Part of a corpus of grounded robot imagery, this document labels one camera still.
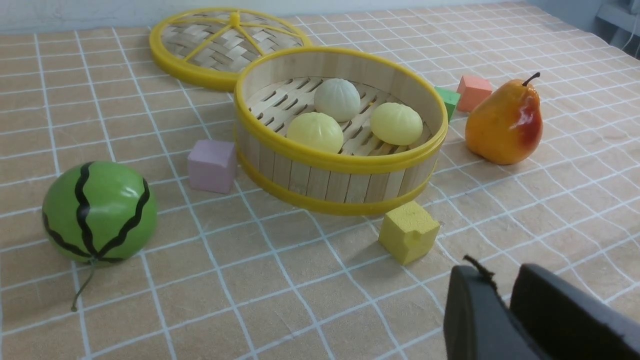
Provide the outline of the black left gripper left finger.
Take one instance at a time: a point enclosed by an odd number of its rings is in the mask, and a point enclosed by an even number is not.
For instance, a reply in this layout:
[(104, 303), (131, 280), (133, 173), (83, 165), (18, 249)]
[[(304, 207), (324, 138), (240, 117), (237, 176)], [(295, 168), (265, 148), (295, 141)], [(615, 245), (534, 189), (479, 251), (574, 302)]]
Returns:
[(451, 269), (443, 320), (448, 360), (549, 360), (498, 293), (494, 272), (471, 265)]

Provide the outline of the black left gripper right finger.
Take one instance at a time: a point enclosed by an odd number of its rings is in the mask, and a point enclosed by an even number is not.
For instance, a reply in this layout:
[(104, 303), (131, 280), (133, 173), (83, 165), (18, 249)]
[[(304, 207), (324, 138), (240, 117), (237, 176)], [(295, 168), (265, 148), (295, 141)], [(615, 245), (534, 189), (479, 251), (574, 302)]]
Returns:
[(540, 265), (519, 268), (510, 312), (553, 360), (637, 360), (638, 322)]

